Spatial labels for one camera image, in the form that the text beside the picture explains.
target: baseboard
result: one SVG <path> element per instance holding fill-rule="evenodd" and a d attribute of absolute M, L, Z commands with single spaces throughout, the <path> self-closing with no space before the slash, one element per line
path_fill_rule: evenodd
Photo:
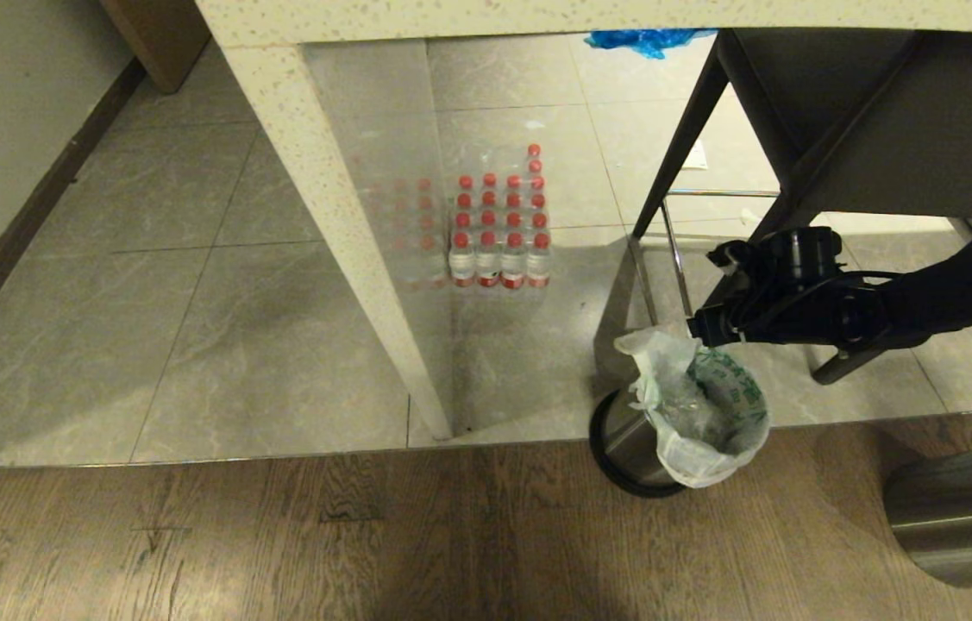
<path fill-rule="evenodd" d="M 114 84 L 103 95 L 102 101 L 98 102 L 91 116 L 87 117 L 83 127 L 64 147 L 45 176 L 37 182 L 21 211 L 14 216 L 9 227 L 0 236 L 0 290 L 21 259 L 25 248 L 33 240 L 33 235 L 41 228 L 45 217 L 56 207 L 56 202 L 63 196 L 68 184 L 79 173 L 79 167 L 92 150 L 95 150 L 103 134 L 110 129 L 119 111 L 122 111 L 122 107 L 143 79 L 144 67 L 139 60 L 133 59 L 115 79 Z"/>

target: chair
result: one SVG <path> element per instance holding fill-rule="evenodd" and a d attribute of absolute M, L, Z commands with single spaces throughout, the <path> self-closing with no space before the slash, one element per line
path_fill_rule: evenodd
<path fill-rule="evenodd" d="M 822 211 L 972 219 L 972 33 L 721 30 L 632 231 L 640 239 L 662 212 L 687 314 L 667 196 L 773 196 L 670 189 L 729 82 L 781 182 L 751 242 Z M 707 304 L 727 290 L 725 278 Z M 825 376 L 877 354 L 833 359 Z"/>

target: blue plastic bag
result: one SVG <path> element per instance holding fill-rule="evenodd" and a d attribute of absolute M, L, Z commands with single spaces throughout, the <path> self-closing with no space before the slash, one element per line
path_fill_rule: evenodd
<path fill-rule="evenodd" d="M 648 59 L 664 59 L 662 50 L 685 46 L 699 36 L 715 34 L 715 28 L 658 28 L 658 30 L 595 30 L 585 38 L 591 47 L 612 50 L 630 47 Z"/>

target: white plastic bag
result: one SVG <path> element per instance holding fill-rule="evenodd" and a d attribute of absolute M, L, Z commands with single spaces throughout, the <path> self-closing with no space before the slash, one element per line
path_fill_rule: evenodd
<path fill-rule="evenodd" d="M 674 480 L 708 487 L 754 459 L 769 436 L 769 414 L 754 378 L 730 356 L 660 327 L 615 345 L 639 366 L 631 406 L 647 413 L 658 459 Z"/>

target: gray tile floor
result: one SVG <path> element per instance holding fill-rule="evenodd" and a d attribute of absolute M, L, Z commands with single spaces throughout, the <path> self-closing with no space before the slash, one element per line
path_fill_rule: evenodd
<path fill-rule="evenodd" d="M 664 63 L 573 35 L 430 46 L 445 153 L 536 129 L 556 192 L 552 286 L 455 300 L 455 443 L 583 436 L 597 398 L 630 373 L 611 336 L 651 321 L 635 259 L 658 322 L 683 329 L 666 240 L 624 238 L 707 46 Z M 504 90 L 479 84 L 482 62 Z M 744 124 L 726 95 L 702 135 L 710 170 L 687 185 L 776 187 Z M 699 303 L 718 277 L 703 252 L 749 235 L 767 205 L 689 200 L 671 211 Z M 820 224 L 863 268 L 912 270 L 961 243 L 938 219 Z M 778 424 L 972 409 L 972 329 L 834 386 L 808 376 L 825 348 L 731 352 Z M 433 444 L 221 51 L 207 48 L 177 95 L 143 84 L 0 294 L 0 464 Z"/>

